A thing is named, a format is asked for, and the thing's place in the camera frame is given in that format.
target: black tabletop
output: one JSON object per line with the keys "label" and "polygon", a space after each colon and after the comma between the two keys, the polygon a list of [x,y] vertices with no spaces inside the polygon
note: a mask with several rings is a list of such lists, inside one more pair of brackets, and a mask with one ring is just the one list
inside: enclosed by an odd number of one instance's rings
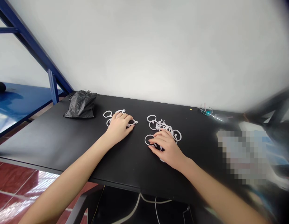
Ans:
{"label": "black tabletop", "polygon": [[194,107],[113,96],[97,96],[94,119],[64,118],[68,107],[66,97],[0,145],[0,161],[60,174],[107,130],[103,113],[125,109],[138,124],[103,157],[90,181],[187,203],[198,199],[190,182],[145,144],[145,136],[156,132],[147,121],[154,114],[181,132],[178,146],[187,157],[234,191],[238,189],[226,172],[216,135],[221,128],[237,129],[234,125],[218,123]]}

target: red tile floor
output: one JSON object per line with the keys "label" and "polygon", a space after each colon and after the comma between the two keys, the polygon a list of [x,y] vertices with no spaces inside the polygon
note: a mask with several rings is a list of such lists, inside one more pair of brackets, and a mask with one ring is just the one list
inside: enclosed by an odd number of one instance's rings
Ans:
{"label": "red tile floor", "polygon": [[[36,119],[50,107],[52,107],[52,104],[33,115],[31,119]],[[4,137],[0,138],[0,144],[8,140],[26,125],[29,125],[29,123],[23,122]],[[28,208],[58,176],[57,174],[0,162],[0,224],[18,223]],[[97,184],[87,182],[79,195],[77,195],[61,215],[57,223],[66,223],[80,195],[96,185]],[[87,211],[81,223],[87,223]]]}

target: forearm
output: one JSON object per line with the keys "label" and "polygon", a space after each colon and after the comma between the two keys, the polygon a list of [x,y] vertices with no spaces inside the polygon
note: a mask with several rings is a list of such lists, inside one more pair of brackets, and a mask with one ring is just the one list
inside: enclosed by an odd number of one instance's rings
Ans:
{"label": "forearm", "polygon": [[104,135],[100,137],[48,187],[20,223],[55,223],[112,146]]}
{"label": "forearm", "polygon": [[267,223],[257,211],[207,174],[191,159],[187,158],[180,172],[193,184],[225,224]]}

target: blue metal frame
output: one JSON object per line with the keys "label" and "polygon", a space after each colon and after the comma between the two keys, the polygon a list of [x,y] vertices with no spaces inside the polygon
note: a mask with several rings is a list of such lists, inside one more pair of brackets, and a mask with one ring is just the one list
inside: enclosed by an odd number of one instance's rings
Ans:
{"label": "blue metal frame", "polygon": [[19,30],[14,27],[0,27],[0,33],[18,33]]}
{"label": "blue metal frame", "polygon": [[[52,71],[52,76],[55,78],[55,82],[52,84],[55,85],[56,89],[56,84],[58,84],[66,94],[73,92],[73,89],[67,83],[66,79],[58,71],[45,51],[39,46],[35,38],[32,36],[32,34],[30,34],[30,32],[27,30],[27,28],[20,21],[20,19],[5,0],[0,0],[0,19],[7,26],[7,28],[0,28],[0,33],[14,33],[14,35],[19,39],[19,41],[21,41],[21,43],[27,48],[27,50],[39,62],[39,64],[46,71]],[[52,89],[53,85],[51,85],[51,83],[50,86],[52,93],[54,93],[55,87]]]}
{"label": "blue metal frame", "polygon": [[55,104],[57,104],[59,102],[56,78],[52,74],[52,71],[50,69],[48,69],[48,76],[49,76],[49,82],[50,82],[52,101],[53,101],[53,105],[55,105]]}

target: blue surface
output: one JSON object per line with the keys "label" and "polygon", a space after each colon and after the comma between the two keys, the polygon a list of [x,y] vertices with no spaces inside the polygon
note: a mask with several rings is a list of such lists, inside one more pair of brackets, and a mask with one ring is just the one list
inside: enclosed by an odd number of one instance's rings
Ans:
{"label": "blue surface", "polygon": [[6,91],[0,93],[0,137],[52,102],[49,88],[5,85]]}

